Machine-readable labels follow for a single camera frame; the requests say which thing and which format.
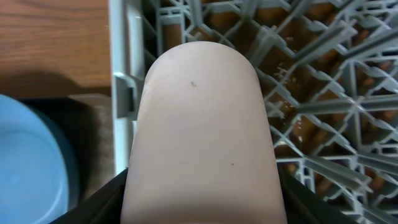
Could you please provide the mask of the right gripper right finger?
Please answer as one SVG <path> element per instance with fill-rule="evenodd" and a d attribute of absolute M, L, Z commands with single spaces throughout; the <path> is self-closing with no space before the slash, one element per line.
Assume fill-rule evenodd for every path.
<path fill-rule="evenodd" d="M 357 224 L 278 167 L 288 224 Z"/>

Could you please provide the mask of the pink cup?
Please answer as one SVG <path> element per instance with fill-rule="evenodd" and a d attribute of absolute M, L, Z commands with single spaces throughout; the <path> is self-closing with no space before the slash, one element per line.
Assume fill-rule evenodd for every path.
<path fill-rule="evenodd" d="M 190 42 L 149 69 L 122 223 L 285 223 L 259 79 L 236 50 Z"/>

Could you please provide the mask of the dark blue plate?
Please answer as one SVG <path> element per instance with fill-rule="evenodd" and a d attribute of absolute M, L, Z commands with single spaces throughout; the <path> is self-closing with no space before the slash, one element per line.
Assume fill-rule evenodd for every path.
<path fill-rule="evenodd" d="M 1 96 L 1 223 L 50 223 L 75 208 L 75 153 L 45 114 Z"/>

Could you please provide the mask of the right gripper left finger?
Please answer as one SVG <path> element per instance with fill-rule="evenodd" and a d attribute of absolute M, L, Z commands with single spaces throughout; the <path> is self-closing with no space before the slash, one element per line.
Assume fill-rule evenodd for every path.
<path fill-rule="evenodd" d="M 128 169 L 50 224 L 120 224 Z"/>

